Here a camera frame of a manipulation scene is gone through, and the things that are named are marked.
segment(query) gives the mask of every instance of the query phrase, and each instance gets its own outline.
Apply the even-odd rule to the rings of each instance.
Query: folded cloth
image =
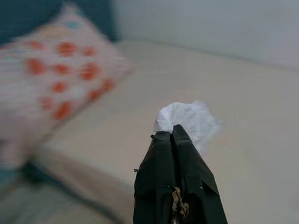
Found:
[[[208,107],[202,102],[175,102],[159,112],[154,131],[172,133],[175,125],[181,125],[186,130],[198,152],[203,155],[207,151],[210,139],[219,131],[221,122],[211,115]]]

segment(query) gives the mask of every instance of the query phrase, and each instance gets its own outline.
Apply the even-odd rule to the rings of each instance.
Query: bed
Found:
[[[204,160],[230,224],[299,220],[299,75],[165,44],[124,40],[135,72],[39,147],[34,165],[132,223],[134,169],[161,108],[208,103],[223,121]]]

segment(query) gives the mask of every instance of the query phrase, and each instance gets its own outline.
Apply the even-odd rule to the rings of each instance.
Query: floor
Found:
[[[97,211],[47,184],[21,181],[0,194],[1,224],[112,224]]]

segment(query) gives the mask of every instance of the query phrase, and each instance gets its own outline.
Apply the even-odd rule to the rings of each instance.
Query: white bedsheet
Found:
[[[130,223],[133,169],[158,111],[201,100],[224,122],[205,161],[228,223],[298,223],[299,73],[149,42],[118,48],[135,73],[63,126],[40,151],[40,163]]]

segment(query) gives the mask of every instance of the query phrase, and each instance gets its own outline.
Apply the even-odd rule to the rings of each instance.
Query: white wall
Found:
[[[124,38],[299,68],[299,0],[114,0]]]

